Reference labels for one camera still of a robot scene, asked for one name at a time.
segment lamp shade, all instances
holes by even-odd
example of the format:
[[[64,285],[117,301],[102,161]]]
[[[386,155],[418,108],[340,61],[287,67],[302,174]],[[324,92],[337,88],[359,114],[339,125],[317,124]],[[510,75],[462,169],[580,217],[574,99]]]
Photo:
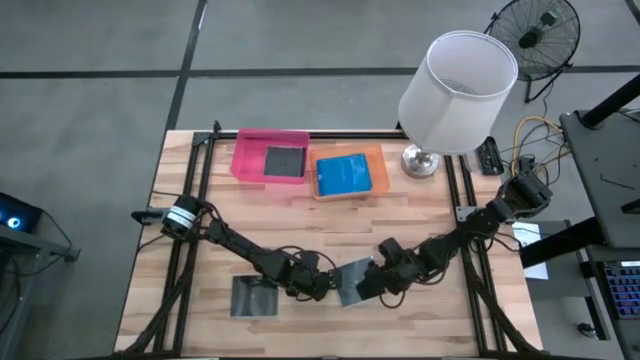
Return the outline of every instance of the lamp shade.
[[[517,78],[516,59],[498,40],[473,31],[444,34],[400,100],[402,129],[425,152],[473,151],[489,136]]]

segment fan grille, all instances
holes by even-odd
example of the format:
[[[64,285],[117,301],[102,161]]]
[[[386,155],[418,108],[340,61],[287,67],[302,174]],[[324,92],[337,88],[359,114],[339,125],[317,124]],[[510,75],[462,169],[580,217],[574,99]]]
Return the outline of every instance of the fan grille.
[[[513,0],[497,15],[489,35],[515,56],[518,79],[539,80],[569,62],[580,41],[580,20],[564,0]]]

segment table leg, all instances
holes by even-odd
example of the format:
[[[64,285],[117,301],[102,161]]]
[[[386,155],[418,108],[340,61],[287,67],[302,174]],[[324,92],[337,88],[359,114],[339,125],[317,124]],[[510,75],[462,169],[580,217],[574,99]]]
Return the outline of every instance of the table leg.
[[[520,260],[526,269],[588,245],[604,245],[602,230],[595,217],[524,247],[520,250]]]

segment butcher block tabletop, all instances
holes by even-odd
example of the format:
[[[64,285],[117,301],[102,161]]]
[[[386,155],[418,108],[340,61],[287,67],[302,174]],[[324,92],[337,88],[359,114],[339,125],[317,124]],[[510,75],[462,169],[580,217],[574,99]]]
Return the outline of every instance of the butcher block tabletop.
[[[181,193],[193,131],[170,131],[163,145],[153,189]],[[455,227],[444,164],[426,180],[408,177],[400,165],[407,140],[311,140],[311,148],[380,144],[390,189],[382,197],[318,202],[311,192],[310,174],[303,185],[240,183],[231,175],[234,140],[217,140],[213,151],[207,200],[215,204],[229,226],[262,247],[296,245],[328,255],[338,265],[374,256],[377,245],[394,237],[415,247]],[[197,194],[201,164],[196,167]],[[465,204],[462,176],[455,162],[458,187]],[[500,186],[498,177],[472,175],[480,206]],[[150,206],[169,207],[174,196],[153,194]],[[145,227],[140,243],[160,234],[160,225]],[[510,240],[505,242],[515,246]],[[142,249],[133,268],[116,350],[130,345],[160,306],[172,240],[160,239]],[[534,346],[541,341],[518,254],[495,245],[489,260],[500,306]],[[321,259],[319,267],[331,265]],[[234,275],[254,274],[251,264],[212,243],[201,241],[195,265],[183,356],[200,357],[412,357],[477,354],[467,287],[460,256],[435,286],[413,285],[397,309],[378,299],[342,308],[335,291],[320,302],[298,302],[279,289],[278,315],[271,318],[230,317]],[[385,294],[395,304],[399,298]],[[170,346],[178,306],[169,318]],[[486,308],[482,308],[490,348],[495,344]]]

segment silver lamp base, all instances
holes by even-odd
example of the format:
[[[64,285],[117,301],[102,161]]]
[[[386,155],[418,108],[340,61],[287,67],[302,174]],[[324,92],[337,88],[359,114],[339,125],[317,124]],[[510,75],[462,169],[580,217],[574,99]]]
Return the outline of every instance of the silver lamp base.
[[[412,178],[428,178],[436,172],[439,164],[440,155],[423,152],[416,145],[410,145],[402,153],[402,169]]]

